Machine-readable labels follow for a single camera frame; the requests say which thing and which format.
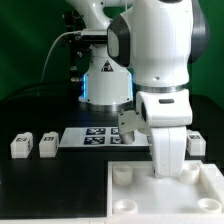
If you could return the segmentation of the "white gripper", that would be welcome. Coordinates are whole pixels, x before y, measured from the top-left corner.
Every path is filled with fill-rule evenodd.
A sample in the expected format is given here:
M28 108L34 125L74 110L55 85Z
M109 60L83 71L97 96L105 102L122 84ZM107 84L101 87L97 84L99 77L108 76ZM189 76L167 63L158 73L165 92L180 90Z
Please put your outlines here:
M183 170L187 144L187 129L153 127L149 129L150 153L157 177L178 177Z

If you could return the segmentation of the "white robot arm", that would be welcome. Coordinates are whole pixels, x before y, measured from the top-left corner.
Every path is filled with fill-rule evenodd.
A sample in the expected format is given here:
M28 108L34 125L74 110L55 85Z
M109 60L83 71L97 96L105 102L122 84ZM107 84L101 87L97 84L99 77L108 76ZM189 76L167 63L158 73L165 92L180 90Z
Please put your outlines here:
M157 176L183 170L192 122L187 65L204 52L209 27L198 0L66 0L81 15L79 34L95 42L83 77L81 105L118 110L124 143L136 131L150 138Z

